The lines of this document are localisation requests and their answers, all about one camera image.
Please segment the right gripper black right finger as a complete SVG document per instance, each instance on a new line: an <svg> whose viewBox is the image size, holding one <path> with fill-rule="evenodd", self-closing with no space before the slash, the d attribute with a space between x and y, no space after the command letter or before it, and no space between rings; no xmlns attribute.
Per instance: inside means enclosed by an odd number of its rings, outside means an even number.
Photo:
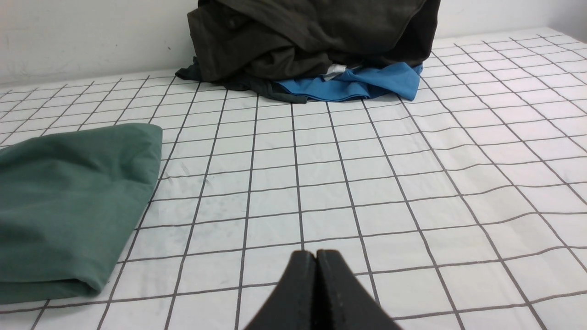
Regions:
<svg viewBox="0 0 587 330"><path fill-rule="evenodd" d="M399 330L363 288L341 253L317 251L315 328L317 330Z"/></svg>

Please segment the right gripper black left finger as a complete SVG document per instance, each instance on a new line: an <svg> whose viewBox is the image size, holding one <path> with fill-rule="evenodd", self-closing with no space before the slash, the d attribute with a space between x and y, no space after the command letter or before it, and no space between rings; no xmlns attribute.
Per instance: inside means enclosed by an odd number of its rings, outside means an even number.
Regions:
<svg viewBox="0 0 587 330"><path fill-rule="evenodd" d="M248 330L310 330L316 259L294 251L275 289L247 325Z"/></svg>

